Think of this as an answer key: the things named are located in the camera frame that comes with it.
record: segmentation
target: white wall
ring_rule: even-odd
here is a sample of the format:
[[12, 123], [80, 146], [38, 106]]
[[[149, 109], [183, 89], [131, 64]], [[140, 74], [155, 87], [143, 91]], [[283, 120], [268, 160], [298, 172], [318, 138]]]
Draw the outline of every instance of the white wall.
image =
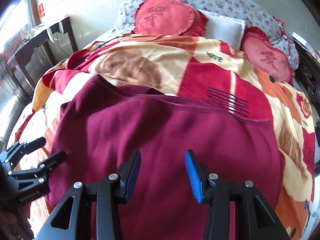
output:
[[[69, 14], [79, 49], [93, 41], [100, 34], [113, 28], [118, 8], [123, 0], [38, 0], [43, 3], [43, 22], [54, 22]], [[271, 15], [285, 23], [288, 35], [296, 32], [313, 47], [320, 50], [320, 27], [301, 0], [253, 0]], [[60, 46], [71, 54], [67, 35], [58, 35]], [[58, 60], [66, 55], [52, 44]]]

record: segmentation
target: white pillow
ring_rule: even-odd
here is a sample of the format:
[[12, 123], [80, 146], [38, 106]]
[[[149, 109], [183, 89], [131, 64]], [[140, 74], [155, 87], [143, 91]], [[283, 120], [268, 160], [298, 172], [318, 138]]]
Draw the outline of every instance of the white pillow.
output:
[[209, 21], [205, 25], [205, 34], [203, 37], [207, 39], [221, 40], [236, 49], [240, 49], [241, 41], [245, 29], [245, 21], [238, 20], [216, 13], [199, 10]]

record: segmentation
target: black stripes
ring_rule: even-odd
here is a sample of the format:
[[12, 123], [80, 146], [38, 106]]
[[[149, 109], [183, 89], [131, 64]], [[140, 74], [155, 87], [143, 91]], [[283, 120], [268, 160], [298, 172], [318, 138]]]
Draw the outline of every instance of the black stripes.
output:
[[307, 165], [309, 165], [309, 167], [312, 170], [312, 173], [314, 173], [314, 169], [315, 169], [315, 152], [311, 152], [311, 151], [308, 152], [308, 156], [306, 158], [305, 163]]
[[226, 109], [233, 114], [248, 118], [249, 102], [237, 98], [228, 92], [209, 87], [206, 101], [213, 106]]

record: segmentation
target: blue gripper pad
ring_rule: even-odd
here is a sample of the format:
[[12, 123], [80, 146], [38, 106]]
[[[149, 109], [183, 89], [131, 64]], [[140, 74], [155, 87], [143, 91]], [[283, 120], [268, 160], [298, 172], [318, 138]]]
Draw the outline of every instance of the blue gripper pad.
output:
[[136, 186], [140, 166], [141, 166], [141, 153], [139, 150], [134, 150], [132, 157], [128, 162], [128, 166], [131, 168], [126, 178], [125, 183], [125, 195], [124, 199], [128, 202], [133, 195], [134, 188]]
[[191, 188], [193, 191], [193, 195], [198, 200], [198, 203], [201, 204], [204, 196], [201, 190], [201, 180], [197, 173], [193, 158], [191, 157], [190, 152], [186, 151], [186, 154], [184, 155], [184, 163], [186, 165], [187, 173], [189, 176]]

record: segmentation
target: maroon blanket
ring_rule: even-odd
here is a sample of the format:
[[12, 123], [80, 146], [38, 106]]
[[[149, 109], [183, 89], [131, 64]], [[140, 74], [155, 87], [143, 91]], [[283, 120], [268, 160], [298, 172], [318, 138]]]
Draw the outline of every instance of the maroon blanket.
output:
[[133, 149], [141, 151], [142, 161], [133, 198], [119, 206], [124, 239], [201, 239], [208, 206], [193, 197], [187, 149], [227, 181], [252, 180], [276, 207], [284, 160], [269, 121], [154, 91], [120, 89], [94, 76], [62, 106], [52, 152], [63, 150], [68, 157], [50, 178], [47, 200], [53, 207], [75, 181], [100, 181]]

